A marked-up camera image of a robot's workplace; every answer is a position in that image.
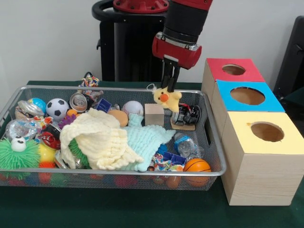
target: yellow ball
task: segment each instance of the yellow ball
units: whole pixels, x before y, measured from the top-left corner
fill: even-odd
[[[54,162],[56,150],[39,144],[40,162]]]

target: stacked shape sorter boxes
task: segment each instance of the stacked shape sorter boxes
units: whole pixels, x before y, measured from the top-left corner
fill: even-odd
[[[290,205],[304,175],[304,139],[250,59],[208,58],[202,91],[221,138],[230,205]]]

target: table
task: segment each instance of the table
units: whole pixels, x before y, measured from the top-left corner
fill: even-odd
[[[28,84],[76,86],[79,81]],[[101,87],[146,85],[101,82]],[[200,87],[177,84],[179,89]],[[304,227],[304,181],[289,207],[229,206],[220,178],[209,191],[1,187],[0,220],[6,228],[299,228]]]

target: wire basket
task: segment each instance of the wire basket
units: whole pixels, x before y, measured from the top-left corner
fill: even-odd
[[[20,100],[38,97],[46,102],[53,98],[62,98],[67,102],[78,90],[87,88],[71,86],[36,86],[27,85],[19,88],[0,113],[0,137],[5,136],[5,127],[15,119],[15,108]],[[136,100],[143,106],[154,103],[151,91],[145,89],[124,88],[90,88],[103,90],[102,97],[112,104],[123,105]],[[226,162],[219,141],[213,114],[208,99],[201,91],[180,90],[182,103],[198,105],[201,118],[195,131],[180,131],[190,136],[194,142],[203,147],[203,159],[208,162],[212,172],[170,172],[170,171],[102,171],[72,169],[19,169],[0,170],[0,186],[37,186],[68,188],[129,188],[158,190],[209,190],[216,178],[226,170]],[[171,129],[171,111],[165,109],[164,127]],[[174,140],[167,144],[168,152],[175,153]]]

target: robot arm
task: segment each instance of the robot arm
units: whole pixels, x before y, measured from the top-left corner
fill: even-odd
[[[156,34],[152,52],[164,60],[161,88],[174,92],[180,68],[190,69],[200,58],[197,44],[212,0],[171,0],[163,32]]]

